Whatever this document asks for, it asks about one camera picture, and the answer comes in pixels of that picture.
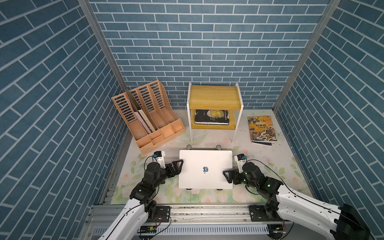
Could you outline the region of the silver laptop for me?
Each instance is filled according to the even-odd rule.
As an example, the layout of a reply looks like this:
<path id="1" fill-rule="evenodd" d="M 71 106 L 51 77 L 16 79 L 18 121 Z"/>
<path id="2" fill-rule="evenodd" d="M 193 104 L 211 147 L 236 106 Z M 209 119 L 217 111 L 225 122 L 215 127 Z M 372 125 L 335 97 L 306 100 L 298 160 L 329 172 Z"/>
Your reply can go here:
<path id="1" fill-rule="evenodd" d="M 233 169 L 233 152 L 218 150 L 181 150 L 184 161 L 179 174 L 180 189 L 231 190 L 223 171 Z"/>

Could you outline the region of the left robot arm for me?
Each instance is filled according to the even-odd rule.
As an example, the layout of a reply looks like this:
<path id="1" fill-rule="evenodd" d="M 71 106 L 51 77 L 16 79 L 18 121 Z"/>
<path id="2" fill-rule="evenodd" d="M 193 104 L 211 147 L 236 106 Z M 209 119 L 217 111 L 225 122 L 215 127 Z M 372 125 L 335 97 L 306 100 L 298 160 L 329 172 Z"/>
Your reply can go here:
<path id="1" fill-rule="evenodd" d="M 155 217 L 155 195 L 161 184 L 179 175 L 183 160 L 173 161 L 163 168 L 159 161 L 147 165 L 142 181 L 134 187 L 123 210 L 100 237 L 101 240 L 130 240 L 141 226 Z"/>

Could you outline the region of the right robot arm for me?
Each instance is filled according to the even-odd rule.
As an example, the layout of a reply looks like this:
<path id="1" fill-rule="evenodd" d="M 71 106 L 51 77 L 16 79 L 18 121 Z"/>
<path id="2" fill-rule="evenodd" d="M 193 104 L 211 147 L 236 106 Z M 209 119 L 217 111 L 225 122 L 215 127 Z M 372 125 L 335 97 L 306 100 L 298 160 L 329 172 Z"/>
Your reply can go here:
<path id="1" fill-rule="evenodd" d="M 223 172 L 228 183 L 256 189 L 268 201 L 263 210 L 268 220 L 287 220 L 329 240 L 370 240 L 371 230 L 358 211 L 348 204 L 337 206 L 302 195 L 281 179 L 265 176 L 254 160 L 241 160 L 238 169 Z"/>

